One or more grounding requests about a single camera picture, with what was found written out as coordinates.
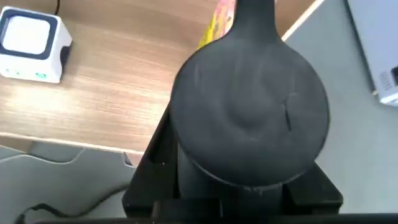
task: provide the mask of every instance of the black plastic base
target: black plastic base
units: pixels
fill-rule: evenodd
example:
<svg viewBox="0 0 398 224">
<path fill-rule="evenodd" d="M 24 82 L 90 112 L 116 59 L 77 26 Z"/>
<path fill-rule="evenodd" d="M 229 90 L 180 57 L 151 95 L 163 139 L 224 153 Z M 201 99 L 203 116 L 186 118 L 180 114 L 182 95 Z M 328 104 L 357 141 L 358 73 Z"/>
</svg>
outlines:
<svg viewBox="0 0 398 224">
<path fill-rule="evenodd" d="M 337 214 L 343 203 L 343 196 L 317 165 L 274 191 L 282 198 L 276 200 L 280 204 L 271 207 L 263 197 L 182 198 L 178 188 L 178 156 L 167 108 L 124 194 L 123 207 L 128 217 L 257 220 L 269 215 Z"/>
</svg>

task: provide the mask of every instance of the white device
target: white device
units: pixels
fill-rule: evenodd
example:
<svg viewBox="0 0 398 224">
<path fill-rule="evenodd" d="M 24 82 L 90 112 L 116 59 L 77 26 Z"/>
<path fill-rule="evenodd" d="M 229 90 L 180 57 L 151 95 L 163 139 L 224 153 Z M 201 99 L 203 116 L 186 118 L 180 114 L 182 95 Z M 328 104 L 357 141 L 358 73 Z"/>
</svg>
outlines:
<svg viewBox="0 0 398 224">
<path fill-rule="evenodd" d="M 348 0 L 381 103 L 398 106 L 397 0 Z"/>
<path fill-rule="evenodd" d="M 0 14 L 0 74 L 59 83 L 72 37 L 58 16 L 6 6 Z"/>
</svg>

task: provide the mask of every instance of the small white speaker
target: small white speaker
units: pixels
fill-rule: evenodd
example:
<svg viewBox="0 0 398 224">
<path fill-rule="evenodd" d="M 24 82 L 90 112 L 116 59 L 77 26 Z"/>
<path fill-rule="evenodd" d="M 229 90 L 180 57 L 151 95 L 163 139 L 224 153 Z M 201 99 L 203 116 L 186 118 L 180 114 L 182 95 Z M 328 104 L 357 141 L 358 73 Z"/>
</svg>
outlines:
<svg viewBox="0 0 398 224">
<path fill-rule="evenodd" d="M 0 14 L 0 74 L 59 83 L 72 37 L 58 16 L 6 6 Z"/>
</svg>

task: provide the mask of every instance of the wood grain surface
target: wood grain surface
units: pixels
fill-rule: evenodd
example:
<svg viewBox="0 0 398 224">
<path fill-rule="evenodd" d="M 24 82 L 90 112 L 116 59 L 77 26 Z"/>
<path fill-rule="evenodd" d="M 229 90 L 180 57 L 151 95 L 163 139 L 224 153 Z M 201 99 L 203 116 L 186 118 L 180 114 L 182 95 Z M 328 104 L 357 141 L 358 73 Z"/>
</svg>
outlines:
<svg viewBox="0 0 398 224">
<path fill-rule="evenodd" d="M 138 161 L 217 2 L 61 0 L 74 41 L 63 80 L 0 77 L 0 135 L 130 152 Z M 56 0 L 0 0 L 5 5 L 53 13 Z M 286 18 L 283 8 L 277 19 Z M 294 20 L 279 19 L 280 33 Z"/>
</svg>

